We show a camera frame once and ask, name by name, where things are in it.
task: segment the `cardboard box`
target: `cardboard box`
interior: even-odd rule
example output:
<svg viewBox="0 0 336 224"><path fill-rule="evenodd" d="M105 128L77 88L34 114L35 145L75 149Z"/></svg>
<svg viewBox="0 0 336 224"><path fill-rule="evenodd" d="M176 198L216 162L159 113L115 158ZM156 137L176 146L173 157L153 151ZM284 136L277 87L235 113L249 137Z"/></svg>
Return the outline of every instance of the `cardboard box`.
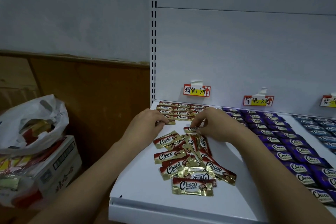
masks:
<svg viewBox="0 0 336 224"><path fill-rule="evenodd" d="M19 176L16 190L0 188L0 204L6 207L41 209L41 205L46 206L67 186L81 165L75 138L66 136L46 160Z"/></svg>

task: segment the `forearm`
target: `forearm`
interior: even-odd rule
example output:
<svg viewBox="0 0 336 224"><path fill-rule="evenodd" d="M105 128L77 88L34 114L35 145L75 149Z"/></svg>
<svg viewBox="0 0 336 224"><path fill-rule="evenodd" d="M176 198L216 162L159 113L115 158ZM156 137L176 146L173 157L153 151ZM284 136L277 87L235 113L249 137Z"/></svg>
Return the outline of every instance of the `forearm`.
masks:
<svg viewBox="0 0 336 224"><path fill-rule="evenodd" d="M108 188L136 155L137 151L123 141L116 142L30 223L89 222Z"/></svg>
<svg viewBox="0 0 336 224"><path fill-rule="evenodd" d="M270 223L335 223L335 218L253 133L235 147L258 188Z"/></svg>

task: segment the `plastic bag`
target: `plastic bag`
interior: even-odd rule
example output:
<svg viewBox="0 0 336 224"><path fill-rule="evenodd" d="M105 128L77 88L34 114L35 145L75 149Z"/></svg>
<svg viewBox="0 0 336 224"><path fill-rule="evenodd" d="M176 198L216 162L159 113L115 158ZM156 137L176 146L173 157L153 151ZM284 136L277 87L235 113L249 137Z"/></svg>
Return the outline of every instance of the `plastic bag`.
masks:
<svg viewBox="0 0 336 224"><path fill-rule="evenodd" d="M27 143L22 136L22 130L35 119L48 121L53 129L40 133L35 141ZM39 153L62 138L68 123L65 104L54 95L36 98L13 107L0 116L0 154L22 156Z"/></svg>

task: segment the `hand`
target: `hand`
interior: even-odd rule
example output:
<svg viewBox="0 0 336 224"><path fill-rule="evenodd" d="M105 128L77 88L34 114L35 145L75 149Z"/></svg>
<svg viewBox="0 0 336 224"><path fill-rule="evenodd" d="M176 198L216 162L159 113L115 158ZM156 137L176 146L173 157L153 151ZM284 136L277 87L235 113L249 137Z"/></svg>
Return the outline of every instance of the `hand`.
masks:
<svg viewBox="0 0 336 224"><path fill-rule="evenodd" d="M167 122L168 119L157 110L146 109L133 118L120 141L140 152L157 137Z"/></svg>
<svg viewBox="0 0 336 224"><path fill-rule="evenodd" d="M204 128L198 129L197 133L212 137L217 141L225 141L235 145L238 138L252 133L224 111L213 107L196 115L190 126L199 127L204 119Z"/></svg>

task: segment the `price tag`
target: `price tag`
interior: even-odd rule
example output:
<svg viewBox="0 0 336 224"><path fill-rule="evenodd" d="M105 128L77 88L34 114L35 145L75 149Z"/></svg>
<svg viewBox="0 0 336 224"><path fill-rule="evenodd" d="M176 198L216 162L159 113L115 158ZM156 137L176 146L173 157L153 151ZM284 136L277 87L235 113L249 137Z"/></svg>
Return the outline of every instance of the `price tag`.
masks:
<svg viewBox="0 0 336 224"><path fill-rule="evenodd" d="M335 96L323 96L320 106L336 107L336 97Z"/></svg>
<svg viewBox="0 0 336 224"><path fill-rule="evenodd" d="M274 96L244 96L243 105L272 106Z"/></svg>
<svg viewBox="0 0 336 224"><path fill-rule="evenodd" d="M210 86L192 87L191 84L185 84L183 95L191 95L208 98L210 96Z"/></svg>

